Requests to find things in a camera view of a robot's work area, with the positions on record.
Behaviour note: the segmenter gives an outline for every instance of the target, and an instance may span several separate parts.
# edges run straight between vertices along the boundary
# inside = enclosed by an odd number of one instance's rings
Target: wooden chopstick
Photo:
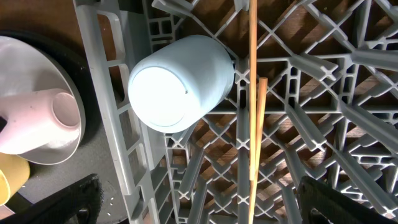
[[[249,91],[249,118],[250,118],[250,172],[249,179],[254,180],[256,161],[256,92],[257,92],[257,0],[250,0],[249,5],[249,50],[250,50],[250,91]]]
[[[253,223],[254,208],[256,205],[256,192],[257,192],[257,180],[259,177],[262,128],[264,125],[264,112],[266,110],[266,100],[267,100],[267,85],[268,85],[268,79],[260,78],[259,96],[257,101],[256,158],[254,161],[255,169],[253,171],[250,170],[250,172],[254,173],[254,180],[250,181],[249,224]]]

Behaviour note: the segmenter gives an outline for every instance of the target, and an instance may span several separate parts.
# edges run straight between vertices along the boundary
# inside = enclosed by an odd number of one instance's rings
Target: pair of chopsticks
[[[249,92],[249,117],[250,117],[250,199],[249,199],[249,224],[253,223],[254,208],[256,205],[257,180],[259,175],[262,128],[264,112],[266,109],[268,79],[259,79],[258,105],[256,110],[257,90],[257,0],[250,0],[250,92]]]

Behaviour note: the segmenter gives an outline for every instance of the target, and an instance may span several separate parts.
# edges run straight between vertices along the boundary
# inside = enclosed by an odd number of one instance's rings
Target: pink cup
[[[22,154],[79,135],[78,105],[61,89],[2,97],[0,116],[7,121],[0,132],[0,152],[5,154]]]

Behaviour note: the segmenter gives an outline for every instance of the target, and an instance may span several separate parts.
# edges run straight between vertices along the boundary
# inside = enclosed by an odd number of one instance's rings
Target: yellow cup
[[[25,159],[0,153],[0,206],[24,185],[29,174],[29,163]]]

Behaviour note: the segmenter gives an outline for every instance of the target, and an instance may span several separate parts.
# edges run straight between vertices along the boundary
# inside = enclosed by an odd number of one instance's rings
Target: gray plastic dish rack
[[[235,12],[226,24],[213,34],[191,12],[199,0],[191,3],[185,0],[155,0],[152,6],[168,12],[163,18],[152,18],[149,0],[143,0],[144,14],[121,11],[114,0],[74,0],[78,23],[85,46],[91,76],[96,90],[103,123],[118,175],[127,215],[130,223],[144,223],[143,214],[148,211],[153,223],[247,223],[249,203],[249,120],[248,107],[242,108],[242,91],[248,92],[249,69],[247,58],[239,58],[230,48],[225,46],[218,36],[237,16],[240,10],[248,9],[248,0],[234,0]],[[260,167],[259,183],[277,184],[280,190],[265,200],[257,197],[254,219],[255,223],[301,223],[301,216],[294,189],[301,177],[309,175],[315,179],[328,172],[327,182],[336,190],[375,211],[398,220],[398,105],[364,106],[370,98],[379,97],[387,92],[398,98],[398,51],[387,50],[389,45],[398,43],[398,7],[392,6],[387,0],[374,0],[393,20],[393,25],[379,37],[366,41],[364,36],[369,19],[371,0],[358,0],[343,13],[336,22],[321,13],[314,5],[314,0],[297,1],[289,9],[280,22],[271,29],[262,21],[258,24],[267,31],[267,35],[259,42],[259,48],[267,39],[273,38],[289,53],[289,57],[259,58],[262,62],[284,62],[285,69],[270,80],[268,92],[284,104],[282,110],[266,110],[266,114],[282,114],[269,128],[264,128],[263,142],[271,141],[283,150],[278,156]],[[294,54],[275,34],[276,29],[299,6],[304,7],[328,32],[314,42],[300,55]],[[347,35],[340,25],[356,10],[356,30],[354,43],[348,41]],[[107,61],[100,25],[97,15],[108,17],[114,44],[116,59]],[[176,30],[185,18],[191,17],[205,32],[222,44],[235,61],[235,84],[238,90],[237,100],[226,98],[234,108],[231,110],[214,110],[210,114],[235,114],[223,128],[203,118],[215,138],[203,147],[189,143],[195,128],[194,124],[187,130],[175,134],[163,134],[151,130],[140,122],[134,114],[126,97],[118,103],[114,97],[113,86],[109,75],[109,67],[118,66],[125,93],[130,71],[142,58],[157,49],[158,45],[175,41]],[[162,23],[172,25],[171,30],[164,30]],[[156,26],[159,33],[152,35],[149,27]],[[333,36],[348,54],[309,55],[317,44],[327,37]],[[337,63],[329,62],[333,58]],[[355,83],[358,68],[362,65],[378,81],[379,84],[367,90],[359,98],[354,99]],[[395,71],[387,76],[383,70]],[[309,74],[320,85],[306,97],[299,98],[300,77]],[[278,95],[275,86],[283,81],[284,97]],[[305,104],[312,99],[329,93],[332,96],[330,108]],[[327,119],[314,124],[308,114],[325,113]],[[275,135],[280,125],[290,119],[300,134],[300,139],[287,146]],[[227,130],[236,123],[236,139],[228,137]],[[367,134],[348,145],[346,135],[349,123],[360,127]],[[335,131],[334,144],[326,140],[326,135]],[[212,159],[205,149],[217,140],[222,140],[238,150],[236,156],[224,165]],[[300,150],[321,150],[326,148],[333,154],[312,169],[303,163],[298,155]],[[173,150],[185,151],[187,166],[173,163]],[[215,174],[204,180],[200,175],[203,159],[211,163]],[[228,172],[237,162],[238,174]],[[285,162],[292,176],[292,183],[283,184],[274,173],[279,164]],[[349,179],[338,182],[343,171]],[[228,194],[218,192],[210,184],[219,178],[237,185]],[[204,207],[205,197],[214,197],[214,204]],[[191,209],[180,209],[180,199],[192,201]],[[275,203],[283,199],[286,216],[276,212]]]

